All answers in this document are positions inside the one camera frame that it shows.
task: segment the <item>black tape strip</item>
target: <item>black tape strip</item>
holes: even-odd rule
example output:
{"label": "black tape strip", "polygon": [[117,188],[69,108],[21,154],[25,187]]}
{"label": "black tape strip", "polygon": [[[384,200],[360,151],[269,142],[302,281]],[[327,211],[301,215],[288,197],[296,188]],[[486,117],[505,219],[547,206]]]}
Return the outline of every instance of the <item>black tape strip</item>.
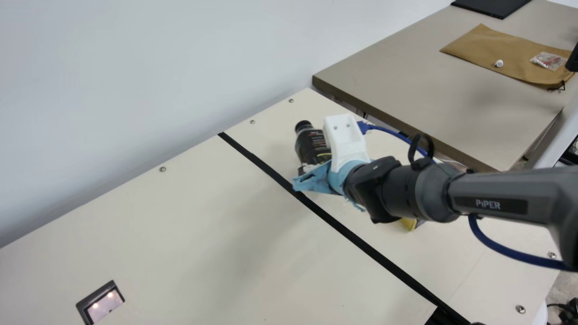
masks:
{"label": "black tape strip", "polygon": [[436,305],[439,309],[441,309],[445,314],[455,320],[455,322],[459,325],[469,325],[470,323],[458,312],[453,310],[449,307],[445,302],[443,302],[440,298],[437,298],[431,291],[426,289],[421,283],[417,280],[412,278],[409,274],[407,274],[404,270],[402,270],[399,266],[395,265],[392,261],[388,258],[383,256],[380,252],[378,252],[375,248],[371,247],[370,244],[366,243],[363,239],[361,239],[358,235],[354,232],[349,230],[345,227],[342,223],[337,221],[333,218],[329,213],[327,213],[324,209],[318,206],[315,202],[311,201],[307,196],[305,196],[301,192],[293,191],[291,183],[283,178],[279,173],[277,173],[271,166],[267,163],[262,161],[259,157],[254,155],[252,152],[245,149],[242,145],[240,145],[237,141],[231,138],[224,132],[219,133],[219,137],[225,140],[226,143],[231,145],[235,150],[237,150],[240,154],[245,156],[249,159],[253,164],[259,167],[262,171],[264,171],[267,175],[269,175],[273,180],[275,180],[282,188],[284,188],[287,192],[291,193],[296,199],[298,199],[302,204],[308,207],[312,212],[314,212],[317,216],[323,219],[326,223],[328,223],[333,229],[337,230],[340,234],[342,234],[345,238],[347,238],[350,242],[355,244],[359,249],[365,252],[369,257],[373,260],[378,262],[381,266],[386,268],[386,270],[390,271],[396,278],[401,280],[415,292],[417,292],[420,296],[427,299],[432,304]]}

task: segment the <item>white wall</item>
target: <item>white wall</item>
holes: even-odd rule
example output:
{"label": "white wall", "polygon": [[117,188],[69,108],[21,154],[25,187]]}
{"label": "white wall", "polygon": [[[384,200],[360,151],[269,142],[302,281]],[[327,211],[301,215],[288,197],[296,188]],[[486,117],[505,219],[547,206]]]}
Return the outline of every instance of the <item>white wall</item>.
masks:
{"label": "white wall", "polygon": [[0,246],[450,2],[1,0]]}

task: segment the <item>brown envelope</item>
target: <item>brown envelope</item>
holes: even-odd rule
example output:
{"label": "brown envelope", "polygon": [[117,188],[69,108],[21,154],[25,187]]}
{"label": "brown envelope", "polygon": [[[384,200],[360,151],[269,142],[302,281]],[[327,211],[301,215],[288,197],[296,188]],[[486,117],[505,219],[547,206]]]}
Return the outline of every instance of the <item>brown envelope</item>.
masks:
{"label": "brown envelope", "polygon": [[[574,74],[564,66],[551,71],[530,62],[532,57],[541,52],[568,58],[572,51],[556,49],[496,32],[482,24],[440,51],[503,75],[537,84],[537,86],[560,86],[562,81],[568,81]],[[504,61],[503,67],[494,67],[498,60]]]}

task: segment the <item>white mounting bracket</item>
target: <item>white mounting bracket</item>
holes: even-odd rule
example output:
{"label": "white mounting bracket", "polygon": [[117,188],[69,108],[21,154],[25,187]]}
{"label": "white mounting bracket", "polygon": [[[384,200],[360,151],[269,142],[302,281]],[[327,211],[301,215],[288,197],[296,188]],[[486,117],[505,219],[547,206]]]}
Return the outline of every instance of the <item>white mounting bracket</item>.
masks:
{"label": "white mounting bracket", "polygon": [[327,116],[323,123],[325,141],[331,149],[331,171],[339,172],[349,161],[370,163],[365,138],[350,114]]}

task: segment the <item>yellow object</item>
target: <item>yellow object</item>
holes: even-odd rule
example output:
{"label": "yellow object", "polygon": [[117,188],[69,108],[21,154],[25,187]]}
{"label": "yellow object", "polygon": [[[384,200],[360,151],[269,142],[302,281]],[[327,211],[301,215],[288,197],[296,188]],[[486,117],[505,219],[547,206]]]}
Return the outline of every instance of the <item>yellow object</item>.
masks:
{"label": "yellow object", "polygon": [[405,227],[407,231],[412,231],[416,228],[417,220],[416,219],[408,219],[408,218],[401,218],[401,224]]}

